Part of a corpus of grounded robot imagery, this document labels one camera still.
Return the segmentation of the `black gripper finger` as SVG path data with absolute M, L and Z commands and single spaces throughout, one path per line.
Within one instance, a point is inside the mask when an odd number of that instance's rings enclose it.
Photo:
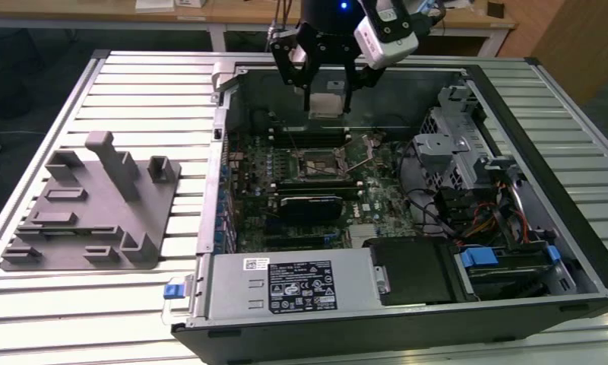
M 318 61 L 312 59 L 316 46 L 316 31 L 314 29 L 295 29 L 275 33 L 270 40 L 272 57 L 286 84 L 303 89 L 303 109 L 311 110 L 311 83 L 318 73 Z M 300 47 L 304 51 L 304 63 L 296 67 L 291 52 Z
M 351 112 L 352 92 L 363 87 L 374 87 L 386 71 L 384 68 L 374 69 L 368 65 L 362 70 L 358 70 L 356 58 L 360 54 L 362 51 L 358 44 L 344 47 L 344 113 Z

